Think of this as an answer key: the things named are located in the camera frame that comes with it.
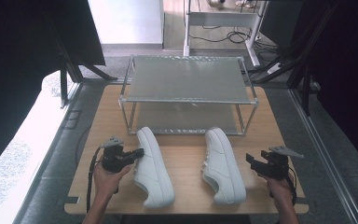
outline shoe sole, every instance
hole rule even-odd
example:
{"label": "shoe sole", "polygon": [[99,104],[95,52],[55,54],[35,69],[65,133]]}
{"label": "shoe sole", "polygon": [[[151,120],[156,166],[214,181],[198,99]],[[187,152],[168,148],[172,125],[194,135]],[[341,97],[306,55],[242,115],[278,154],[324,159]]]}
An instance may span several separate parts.
{"label": "shoe sole", "polygon": [[148,193],[144,202],[146,208],[170,205],[175,200],[172,182],[168,176],[155,135],[143,127],[136,135],[144,156],[135,167],[135,184]]}
{"label": "shoe sole", "polygon": [[233,204],[245,201],[246,189],[227,136],[220,128],[212,128],[205,134],[205,139],[208,159],[202,177],[215,191],[214,202]]}

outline wooden table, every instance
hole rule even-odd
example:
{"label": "wooden table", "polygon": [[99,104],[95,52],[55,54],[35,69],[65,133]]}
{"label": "wooden table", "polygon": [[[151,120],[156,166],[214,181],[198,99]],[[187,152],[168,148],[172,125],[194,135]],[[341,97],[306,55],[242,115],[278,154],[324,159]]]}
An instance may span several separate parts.
{"label": "wooden table", "polygon": [[[89,137],[78,164],[69,197],[77,197],[77,203],[67,203],[65,211],[69,214],[86,213],[86,195],[88,172],[91,158],[97,147],[111,136],[124,140],[124,150],[131,151],[138,147],[135,134],[128,134],[118,104],[121,86],[107,86],[92,123]],[[115,194],[108,204],[108,214],[267,214],[278,213],[273,200],[269,197],[266,181],[251,170],[245,160],[246,153],[256,160],[265,160],[260,156],[261,150],[269,147],[283,146],[284,142],[276,120],[272,114],[264,90],[255,88],[259,106],[246,136],[229,136],[247,197],[244,203],[237,205],[213,204],[213,189],[202,179],[201,166],[205,159],[206,142],[204,135],[156,135],[161,154],[175,191],[175,202],[168,207],[145,209],[143,202],[147,194],[133,181],[133,171],[123,177],[119,194]],[[305,198],[303,189],[297,181],[297,197]],[[298,214],[309,210],[307,204],[297,203]]]}

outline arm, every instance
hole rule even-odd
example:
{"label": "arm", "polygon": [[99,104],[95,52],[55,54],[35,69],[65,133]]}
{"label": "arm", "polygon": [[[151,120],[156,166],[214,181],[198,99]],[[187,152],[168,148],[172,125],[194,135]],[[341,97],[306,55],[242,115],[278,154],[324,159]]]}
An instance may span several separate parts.
{"label": "arm", "polygon": [[284,180],[276,180],[261,175],[267,180],[267,186],[274,196],[274,204],[278,209],[281,224],[298,224],[296,210],[292,205],[292,192],[289,184]]}
{"label": "arm", "polygon": [[83,220],[83,224],[101,223],[106,206],[108,205],[112,195],[118,188],[121,178],[131,169],[130,165],[125,166],[120,173],[112,174],[107,172],[98,162],[94,168],[94,184],[95,198],[94,202]]}

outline black panel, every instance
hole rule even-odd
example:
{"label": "black panel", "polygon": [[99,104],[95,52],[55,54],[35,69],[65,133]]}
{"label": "black panel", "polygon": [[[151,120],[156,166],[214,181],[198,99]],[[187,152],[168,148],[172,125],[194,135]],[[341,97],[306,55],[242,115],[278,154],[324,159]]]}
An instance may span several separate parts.
{"label": "black panel", "polygon": [[310,58],[318,99],[358,150],[358,4],[340,2]]}
{"label": "black panel", "polygon": [[0,0],[0,154],[33,106],[43,78],[61,66],[44,15],[54,21],[69,54],[104,64],[87,0]]}

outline black cable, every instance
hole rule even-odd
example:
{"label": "black cable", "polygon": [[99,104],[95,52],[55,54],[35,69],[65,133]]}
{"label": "black cable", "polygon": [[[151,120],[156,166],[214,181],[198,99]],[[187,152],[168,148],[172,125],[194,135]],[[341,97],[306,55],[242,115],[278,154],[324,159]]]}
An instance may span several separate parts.
{"label": "black cable", "polygon": [[94,173],[95,162],[97,161],[98,153],[100,152],[101,147],[98,147],[95,150],[95,154],[92,157],[91,164],[89,165],[89,182],[87,185],[87,205],[86,205],[86,213],[90,210],[90,200],[91,200],[91,188],[92,188],[92,174]]}
{"label": "black cable", "polygon": [[83,133],[80,135],[79,139],[77,140],[77,143],[76,143],[76,148],[75,148],[75,166],[77,167],[78,166],[78,163],[77,163],[77,156],[78,156],[78,151],[79,151],[79,146],[80,146],[80,140],[83,138],[83,136],[86,134],[86,132],[91,128],[91,125],[85,129],[83,131]]}

